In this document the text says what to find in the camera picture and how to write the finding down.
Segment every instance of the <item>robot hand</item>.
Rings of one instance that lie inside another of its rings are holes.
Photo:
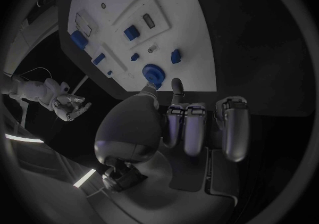
[[[87,103],[84,107],[82,106],[84,101],[84,97],[65,94],[58,96],[53,101],[52,106],[60,119],[72,121],[90,108],[91,103]]]

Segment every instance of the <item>white light strip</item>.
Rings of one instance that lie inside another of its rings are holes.
[[[74,185],[74,187],[78,188],[80,187],[88,178],[90,178],[90,176],[95,172],[94,169],[92,169],[91,171],[89,171],[86,175],[84,175],[81,179],[79,179],[79,181],[77,181]]]
[[[39,139],[23,138],[23,137],[18,137],[18,136],[14,136],[14,135],[8,135],[8,134],[5,134],[5,137],[8,139],[11,139],[11,140],[19,140],[21,142],[43,143],[43,141],[39,140]]]

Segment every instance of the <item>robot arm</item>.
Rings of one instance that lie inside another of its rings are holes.
[[[85,98],[68,94],[70,87],[62,82],[59,85],[53,79],[40,81],[24,81],[21,77],[4,76],[2,94],[8,94],[10,98],[26,98],[30,101],[39,102],[43,107],[56,113],[64,121],[72,121],[86,112],[91,103],[82,107]]]

